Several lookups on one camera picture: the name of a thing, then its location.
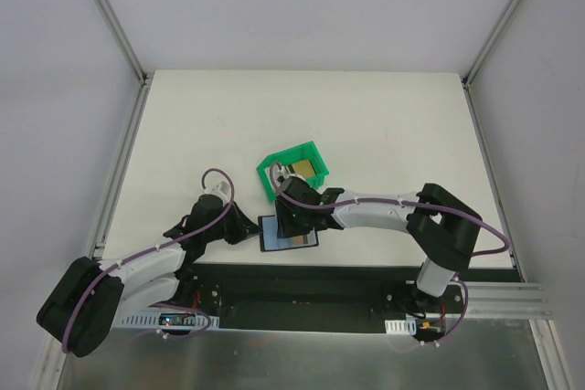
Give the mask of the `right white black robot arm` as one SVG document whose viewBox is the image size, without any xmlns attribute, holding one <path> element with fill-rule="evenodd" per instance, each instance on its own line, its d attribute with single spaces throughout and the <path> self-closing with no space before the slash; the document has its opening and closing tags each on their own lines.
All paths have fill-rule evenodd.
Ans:
<svg viewBox="0 0 585 390">
<path fill-rule="evenodd" d="M 312 231 L 367 227 L 408 234 L 426 255 L 415 286 L 413 305 L 433 311 L 459 272 L 469 267 L 482 217 L 438 184 L 419 192 L 397 195 L 360 195 L 344 188 L 322 193 L 302 178 L 277 179 L 274 204 L 279 237 Z"/>
</svg>

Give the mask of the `green plastic bin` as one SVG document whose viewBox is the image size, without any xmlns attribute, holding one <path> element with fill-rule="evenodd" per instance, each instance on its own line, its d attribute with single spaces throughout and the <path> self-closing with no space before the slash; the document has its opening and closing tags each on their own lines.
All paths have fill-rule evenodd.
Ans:
<svg viewBox="0 0 585 390">
<path fill-rule="evenodd" d="M 318 189 L 324 184 L 329 170 L 313 141 L 301 143 L 288 149 L 267 155 L 257 166 L 256 171 L 261 180 L 261 185 L 271 203 L 275 199 L 275 193 L 270 181 L 270 166 L 279 163 L 287 174 L 301 176 L 313 189 Z"/>
</svg>

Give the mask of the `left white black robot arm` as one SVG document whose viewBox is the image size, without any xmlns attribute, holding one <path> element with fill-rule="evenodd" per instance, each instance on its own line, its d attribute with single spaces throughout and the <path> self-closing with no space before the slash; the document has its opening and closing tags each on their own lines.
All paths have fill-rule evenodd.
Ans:
<svg viewBox="0 0 585 390">
<path fill-rule="evenodd" d="M 202 195 L 153 246 L 114 260 L 75 259 L 37 313 L 37 324 L 77 357 L 94 352 L 115 323 L 161 303 L 196 310 L 194 263 L 207 245 L 236 245 L 261 232 L 236 203 Z"/>
</svg>

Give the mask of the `black leather card holder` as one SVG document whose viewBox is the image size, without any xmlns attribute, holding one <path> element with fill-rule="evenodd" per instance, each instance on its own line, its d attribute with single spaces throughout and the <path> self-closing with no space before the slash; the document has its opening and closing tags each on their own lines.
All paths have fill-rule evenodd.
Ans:
<svg viewBox="0 0 585 390">
<path fill-rule="evenodd" d="M 318 236 L 315 231 L 312 231 L 307 236 L 309 244 L 306 246 L 296 247 L 290 242 L 290 237 L 278 237 L 278 223 L 276 216 L 259 216 L 260 233 L 260 249 L 261 252 L 279 252 L 301 248 L 314 248 L 319 246 Z"/>
</svg>

